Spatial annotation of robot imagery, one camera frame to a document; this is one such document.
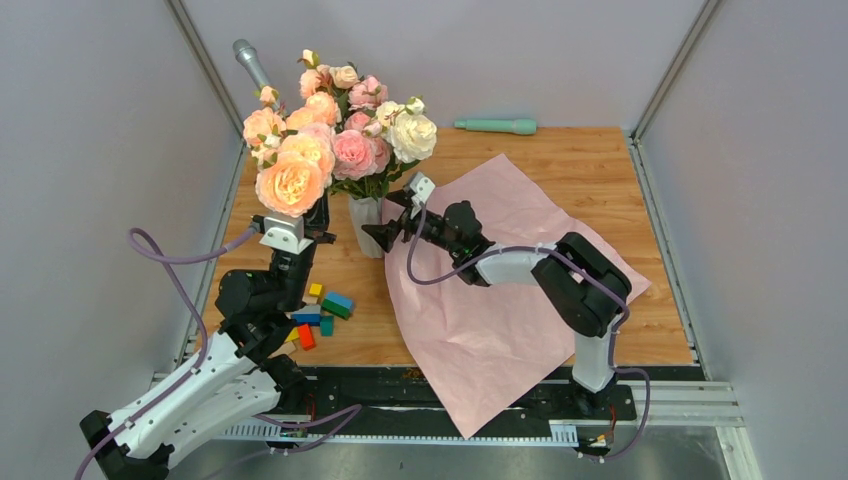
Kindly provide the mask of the pink rose flower stem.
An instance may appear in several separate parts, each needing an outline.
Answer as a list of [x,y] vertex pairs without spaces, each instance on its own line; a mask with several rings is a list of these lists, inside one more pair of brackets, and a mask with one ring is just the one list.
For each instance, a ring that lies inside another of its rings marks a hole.
[[388,190],[387,168],[391,148],[379,137],[368,137],[357,130],[345,130],[334,136],[332,151],[335,166],[330,194],[347,194],[353,199],[378,199]]

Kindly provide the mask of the pink wrapping paper sheet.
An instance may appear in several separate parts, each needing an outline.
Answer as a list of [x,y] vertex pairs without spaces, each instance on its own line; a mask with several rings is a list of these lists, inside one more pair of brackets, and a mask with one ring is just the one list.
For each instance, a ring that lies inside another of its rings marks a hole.
[[[441,214],[471,203],[483,234],[505,245],[554,243],[583,235],[631,282],[629,300],[651,282],[628,265],[597,232],[569,216],[505,155],[436,188],[427,203]],[[537,287],[469,286],[452,277],[419,286],[453,270],[449,255],[424,241],[396,241],[384,268],[405,345],[450,417],[457,435],[470,438],[568,358],[581,359],[575,334]]]

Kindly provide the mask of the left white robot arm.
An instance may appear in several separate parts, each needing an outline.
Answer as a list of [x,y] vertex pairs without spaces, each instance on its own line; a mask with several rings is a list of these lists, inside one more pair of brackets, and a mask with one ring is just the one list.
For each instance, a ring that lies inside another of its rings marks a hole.
[[235,240],[194,257],[169,257],[145,230],[133,227],[129,245],[163,266],[177,293],[187,295],[174,271],[217,259],[254,235],[271,250],[264,270],[230,270],[220,280],[215,306],[223,315],[214,333],[200,332],[201,346],[188,360],[138,399],[111,413],[94,410],[80,422],[91,462],[108,479],[164,479],[186,456],[222,430],[276,407],[298,411],[306,386],[295,363],[276,352],[294,328],[291,313],[303,297],[318,245],[333,243],[329,200],[321,196],[301,217],[256,215]]

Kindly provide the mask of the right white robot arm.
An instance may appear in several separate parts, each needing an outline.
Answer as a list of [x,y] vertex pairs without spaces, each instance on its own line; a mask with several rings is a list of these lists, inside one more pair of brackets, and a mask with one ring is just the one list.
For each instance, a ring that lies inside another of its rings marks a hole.
[[402,206],[399,217],[361,228],[384,252],[390,252],[397,240],[411,247],[424,241],[442,249],[453,269],[430,279],[431,284],[458,277],[469,286],[539,288],[576,334],[570,392],[573,408],[589,418],[611,409],[610,392],[618,376],[613,335],[629,314],[626,300],[632,292],[632,283],[622,269],[577,232],[566,233],[554,244],[502,245],[484,235],[467,200],[452,203],[437,214],[407,190],[392,192],[388,198]]

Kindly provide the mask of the large peach rose stem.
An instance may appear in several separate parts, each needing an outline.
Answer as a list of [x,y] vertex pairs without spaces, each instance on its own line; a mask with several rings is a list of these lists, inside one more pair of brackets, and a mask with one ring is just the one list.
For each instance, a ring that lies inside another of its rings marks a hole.
[[289,135],[260,164],[254,189],[268,210],[301,217],[332,182],[335,157],[326,138],[308,133]]

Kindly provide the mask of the white rose flower stem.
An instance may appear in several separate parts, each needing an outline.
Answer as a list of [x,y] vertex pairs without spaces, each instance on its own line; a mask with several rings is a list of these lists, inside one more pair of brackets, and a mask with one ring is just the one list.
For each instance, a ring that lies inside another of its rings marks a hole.
[[425,113],[426,105],[418,96],[404,104],[386,101],[375,111],[382,137],[391,146],[401,171],[430,158],[435,150],[438,127]]

